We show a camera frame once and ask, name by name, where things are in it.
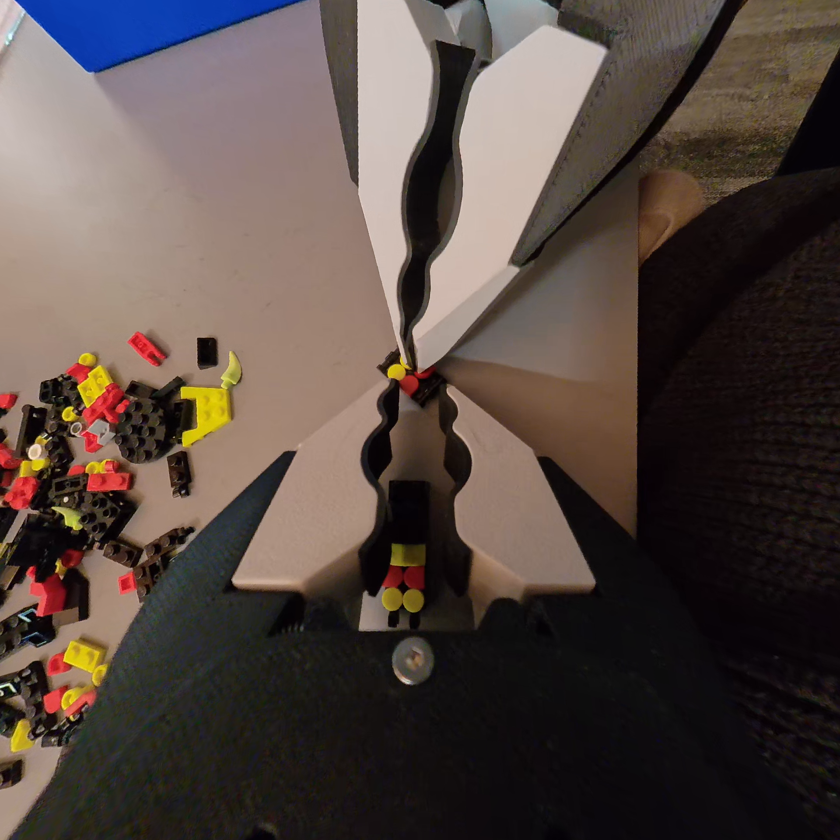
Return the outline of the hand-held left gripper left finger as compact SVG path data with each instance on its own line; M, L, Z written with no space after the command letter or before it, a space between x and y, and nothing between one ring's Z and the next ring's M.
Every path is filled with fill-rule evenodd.
M295 452L233 584L305 597L374 594L389 564L387 502L379 482L392 459L394 381L373 386Z

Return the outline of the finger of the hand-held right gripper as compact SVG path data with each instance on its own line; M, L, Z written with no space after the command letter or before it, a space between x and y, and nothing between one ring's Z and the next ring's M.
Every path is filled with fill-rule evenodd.
M459 205L413 326L419 369L440 361L519 273L513 253L606 56L544 25L473 83L457 138Z
M438 247L438 195L466 83L478 68L478 3L358 2L358 188L397 342L414 327Z

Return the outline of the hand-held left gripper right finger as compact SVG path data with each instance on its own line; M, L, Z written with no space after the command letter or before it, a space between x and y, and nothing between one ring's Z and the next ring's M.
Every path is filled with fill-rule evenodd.
M464 393L438 398L444 467L444 569L469 597L584 594L595 578L534 451Z

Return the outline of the short black lego assembly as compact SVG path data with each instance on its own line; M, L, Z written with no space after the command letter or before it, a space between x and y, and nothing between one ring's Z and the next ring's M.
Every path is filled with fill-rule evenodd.
M435 367L418 371L398 350L389 353L376 367L386 378L396 381L402 392L419 406L425 406L446 384L446 379Z

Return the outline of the pile of lego pieces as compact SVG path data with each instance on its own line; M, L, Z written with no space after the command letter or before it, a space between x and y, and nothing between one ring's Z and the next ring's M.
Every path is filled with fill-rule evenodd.
M20 388L31 340L2 330L2 789L25 775L35 745L66 751L111 666L116 644L90 633L92 581L141 605L198 529L175 522L137 539L148 493L141 469L162 465L166 493L191 496L190 447L231 420L235 354L221 385L163 385L110 372L95 353Z

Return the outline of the long black lego assembly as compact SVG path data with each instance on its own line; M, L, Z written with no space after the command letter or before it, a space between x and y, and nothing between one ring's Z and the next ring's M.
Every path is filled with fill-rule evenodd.
M380 590L387 625L416 631L427 604L431 489L423 480L393 479L388 486L389 564Z

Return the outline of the person's beige shoe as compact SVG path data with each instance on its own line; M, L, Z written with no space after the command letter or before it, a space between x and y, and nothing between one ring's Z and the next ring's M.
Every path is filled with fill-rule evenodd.
M638 264L641 266L704 207L704 191L693 175L663 169L647 173L638 185Z

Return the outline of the person's dark knit sweater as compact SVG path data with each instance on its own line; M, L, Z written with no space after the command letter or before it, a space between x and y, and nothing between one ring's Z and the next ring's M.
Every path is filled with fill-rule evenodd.
M838 838L839 173L734 193L638 278L638 514L759 755Z

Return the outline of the blue plastic bin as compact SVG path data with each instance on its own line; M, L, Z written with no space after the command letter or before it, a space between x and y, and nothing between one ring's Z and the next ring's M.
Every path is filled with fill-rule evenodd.
M100 72L293 2L19 1L18 4L84 70Z

